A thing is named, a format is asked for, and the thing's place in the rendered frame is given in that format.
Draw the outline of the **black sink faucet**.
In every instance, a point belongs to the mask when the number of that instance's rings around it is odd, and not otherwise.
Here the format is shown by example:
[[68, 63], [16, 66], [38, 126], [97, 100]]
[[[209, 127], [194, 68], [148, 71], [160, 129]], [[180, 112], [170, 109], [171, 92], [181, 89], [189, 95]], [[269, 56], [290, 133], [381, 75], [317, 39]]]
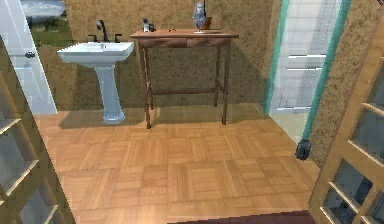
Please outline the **black sink faucet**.
[[120, 40], [119, 38], [121, 37], [121, 34], [120, 33], [116, 33], [114, 36], [113, 36], [113, 40], [111, 40], [109, 38], [109, 35], [108, 35], [108, 31], [107, 31], [107, 28], [106, 28], [106, 25], [105, 25], [105, 22], [103, 20], [98, 20], [96, 22], [96, 28], [102, 32], [102, 38], [99, 39], [98, 36], [96, 34], [88, 34], [88, 37], [92, 37], [92, 41], [93, 42], [96, 42], [96, 43], [99, 43], [99, 42], [113, 42], [113, 43], [120, 43]]

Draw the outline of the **white pedestal sink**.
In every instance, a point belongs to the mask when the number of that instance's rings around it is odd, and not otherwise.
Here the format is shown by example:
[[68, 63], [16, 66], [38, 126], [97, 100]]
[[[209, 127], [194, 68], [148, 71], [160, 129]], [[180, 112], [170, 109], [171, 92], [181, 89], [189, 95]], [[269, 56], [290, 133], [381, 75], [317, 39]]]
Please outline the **white pedestal sink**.
[[129, 57], [134, 50], [133, 42], [86, 42], [57, 51], [65, 63], [75, 63], [96, 72], [104, 108], [106, 124], [119, 124], [125, 119], [115, 81], [115, 64]]

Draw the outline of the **wooden glass paned door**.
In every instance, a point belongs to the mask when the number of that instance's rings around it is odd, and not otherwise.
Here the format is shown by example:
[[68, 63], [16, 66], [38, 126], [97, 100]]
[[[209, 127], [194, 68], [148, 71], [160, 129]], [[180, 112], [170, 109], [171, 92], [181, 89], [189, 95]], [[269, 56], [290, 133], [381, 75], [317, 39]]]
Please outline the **wooden glass paned door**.
[[76, 224], [1, 38], [0, 224]]
[[384, 14], [308, 210], [316, 224], [384, 224]]

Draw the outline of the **small grey black bottle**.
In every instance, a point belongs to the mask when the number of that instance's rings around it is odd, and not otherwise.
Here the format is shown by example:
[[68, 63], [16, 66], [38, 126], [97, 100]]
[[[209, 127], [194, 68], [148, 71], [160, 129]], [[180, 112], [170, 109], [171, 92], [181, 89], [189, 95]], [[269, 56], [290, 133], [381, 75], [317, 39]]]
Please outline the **small grey black bottle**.
[[149, 22], [147, 18], [143, 18], [143, 31], [144, 32], [155, 32], [155, 26]]

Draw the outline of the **brown plant pot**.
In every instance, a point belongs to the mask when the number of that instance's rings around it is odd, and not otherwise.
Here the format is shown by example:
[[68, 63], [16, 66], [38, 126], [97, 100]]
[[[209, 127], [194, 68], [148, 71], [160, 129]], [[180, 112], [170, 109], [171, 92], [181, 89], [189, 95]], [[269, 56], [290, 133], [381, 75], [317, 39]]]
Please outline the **brown plant pot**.
[[204, 12], [204, 16], [206, 18], [205, 20], [205, 23], [204, 25], [202, 26], [202, 29], [203, 30], [210, 30], [210, 26], [211, 26], [211, 20], [212, 20], [212, 17], [209, 17], [207, 15], [207, 11], [206, 11], [206, 0], [203, 0], [203, 12]]

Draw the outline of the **white room door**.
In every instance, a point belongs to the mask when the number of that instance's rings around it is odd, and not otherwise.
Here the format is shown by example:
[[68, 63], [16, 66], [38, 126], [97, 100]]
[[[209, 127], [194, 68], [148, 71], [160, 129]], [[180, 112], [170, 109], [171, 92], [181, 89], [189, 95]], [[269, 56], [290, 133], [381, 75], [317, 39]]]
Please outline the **white room door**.
[[[57, 113], [20, 0], [0, 0], [0, 37], [33, 115]], [[34, 58], [26, 58], [32, 51]]]

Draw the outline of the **teal framed glass shower door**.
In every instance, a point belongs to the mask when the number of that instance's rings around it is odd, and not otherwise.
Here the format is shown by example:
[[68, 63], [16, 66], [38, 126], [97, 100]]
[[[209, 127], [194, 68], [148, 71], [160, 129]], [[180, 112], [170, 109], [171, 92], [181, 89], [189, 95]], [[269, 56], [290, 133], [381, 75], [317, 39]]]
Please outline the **teal framed glass shower door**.
[[311, 134], [352, 0], [282, 0], [264, 112], [295, 143]]

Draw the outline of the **brown wooden console table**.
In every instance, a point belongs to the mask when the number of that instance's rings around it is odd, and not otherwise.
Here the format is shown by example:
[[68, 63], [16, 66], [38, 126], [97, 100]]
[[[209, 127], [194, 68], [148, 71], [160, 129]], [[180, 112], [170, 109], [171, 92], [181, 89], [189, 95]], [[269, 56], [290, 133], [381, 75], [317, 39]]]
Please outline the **brown wooden console table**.
[[[153, 97], [175, 94], [214, 94], [214, 106], [218, 106], [218, 95], [222, 93], [223, 112], [221, 123], [227, 123], [229, 73], [232, 41], [239, 35], [227, 30], [160, 29], [154, 32], [139, 30], [131, 35], [137, 41], [137, 57], [140, 65], [141, 86], [146, 128], [151, 128], [150, 110]], [[150, 48], [198, 48], [216, 49], [216, 74], [214, 86], [210, 88], [153, 89], [148, 50]]]

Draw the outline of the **black round object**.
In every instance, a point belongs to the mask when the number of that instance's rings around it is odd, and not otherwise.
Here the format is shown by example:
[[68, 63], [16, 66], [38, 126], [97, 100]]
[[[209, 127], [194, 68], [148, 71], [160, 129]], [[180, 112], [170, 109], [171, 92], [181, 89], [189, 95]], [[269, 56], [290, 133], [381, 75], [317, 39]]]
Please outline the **black round object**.
[[295, 156], [299, 160], [306, 160], [309, 157], [311, 142], [307, 139], [302, 139], [296, 148]]

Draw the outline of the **grey patterned vase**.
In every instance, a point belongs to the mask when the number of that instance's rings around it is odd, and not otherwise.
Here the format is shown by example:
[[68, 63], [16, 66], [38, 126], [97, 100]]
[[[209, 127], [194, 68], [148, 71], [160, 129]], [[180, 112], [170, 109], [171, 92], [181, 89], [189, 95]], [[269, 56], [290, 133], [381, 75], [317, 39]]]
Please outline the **grey patterned vase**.
[[197, 28], [196, 33], [201, 33], [201, 27], [204, 25], [206, 21], [204, 4], [202, 2], [198, 2], [195, 5], [192, 19]]

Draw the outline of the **window with outdoor view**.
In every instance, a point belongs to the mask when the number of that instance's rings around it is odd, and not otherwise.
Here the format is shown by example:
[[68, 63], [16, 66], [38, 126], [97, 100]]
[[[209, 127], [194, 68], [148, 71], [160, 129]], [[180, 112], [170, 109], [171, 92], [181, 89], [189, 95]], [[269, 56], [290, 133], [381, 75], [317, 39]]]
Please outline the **window with outdoor view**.
[[73, 43], [64, 0], [20, 0], [37, 47], [66, 47]]

